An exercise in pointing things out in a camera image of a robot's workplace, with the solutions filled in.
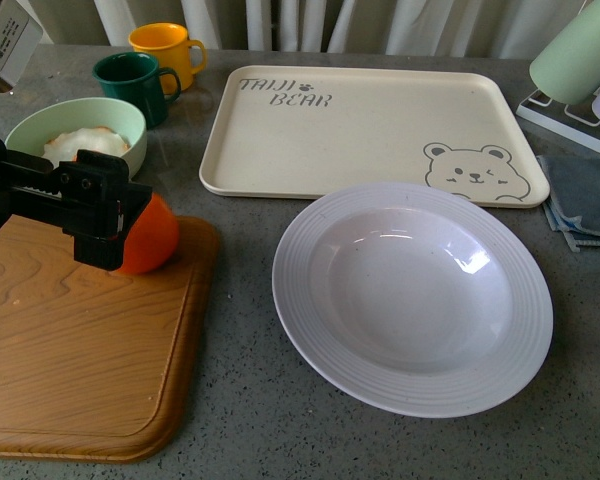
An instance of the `white curtain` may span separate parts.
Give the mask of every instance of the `white curtain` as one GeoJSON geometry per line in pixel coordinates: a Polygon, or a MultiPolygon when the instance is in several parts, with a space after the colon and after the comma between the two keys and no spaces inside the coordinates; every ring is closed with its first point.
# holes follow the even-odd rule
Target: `white curtain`
{"type": "Polygon", "coordinates": [[[210,49],[535,58],[595,0],[18,0],[48,43],[186,25],[210,49]]]}

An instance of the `white plate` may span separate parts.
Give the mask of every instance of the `white plate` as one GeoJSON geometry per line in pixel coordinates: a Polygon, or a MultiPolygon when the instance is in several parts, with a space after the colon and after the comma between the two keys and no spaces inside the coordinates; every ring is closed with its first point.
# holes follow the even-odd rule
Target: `white plate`
{"type": "Polygon", "coordinates": [[[272,284],[307,362],[395,413],[495,407],[531,381],[551,341],[549,291],[523,244],[430,187],[372,183],[316,200],[283,235],[272,284]]]}

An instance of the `mint green bowl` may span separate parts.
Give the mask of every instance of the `mint green bowl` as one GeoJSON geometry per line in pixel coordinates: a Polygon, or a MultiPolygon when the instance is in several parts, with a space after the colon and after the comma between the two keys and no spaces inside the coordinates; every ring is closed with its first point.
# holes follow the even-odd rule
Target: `mint green bowl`
{"type": "Polygon", "coordinates": [[[9,150],[41,157],[44,144],[61,133],[94,127],[109,127],[129,144],[121,158],[129,165],[129,178],[133,177],[147,153],[147,125],[142,112],[122,100],[89,97],[51,105],[21,121],[5,144],[9,150]]]}

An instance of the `orange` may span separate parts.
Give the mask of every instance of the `orange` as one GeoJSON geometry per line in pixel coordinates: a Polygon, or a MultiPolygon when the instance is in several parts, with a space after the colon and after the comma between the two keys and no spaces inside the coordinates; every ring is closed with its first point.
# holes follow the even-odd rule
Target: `orange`
{"type": "Polygon", "coordinates": [[[178,220],[157,193],[131,226],[124,242],[124,259],[116,272],[137,275],[155,270],[173,255],[180,240],[178,220]]]}

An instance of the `mug handle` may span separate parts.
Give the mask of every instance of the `mug handle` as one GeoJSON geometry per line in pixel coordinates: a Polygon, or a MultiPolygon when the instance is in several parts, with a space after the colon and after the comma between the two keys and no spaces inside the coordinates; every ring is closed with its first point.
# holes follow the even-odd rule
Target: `mug handle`
{"type": "Polygon", "coordinates": [[[187,40],[187,47],[198,47],[200,49],[200,53],[202,53],[202,61],[195,67],[191,68],[191,74],[195,75],[196,73],[204,70],[204,68],[207,66],[207,49],[204,48],[204,44],[200,40],[187,40]]]}
{"type": "Polygon", "coordinates": [[[158,76],[161,77],[162,75],[173,75],[173,78],[176,79],[176,91],[173,92],[171,95],[165,95],[164,97],[164,101],[167,102],[167,104],[171,104],[176,101],[176,98],[178,98],[180,96],[180,92],[182,92],[182,87],[180,85],[180,77],[178,77],[178,74],[173,68],[169,67],[162,67],[158,69],[158,76]]]}

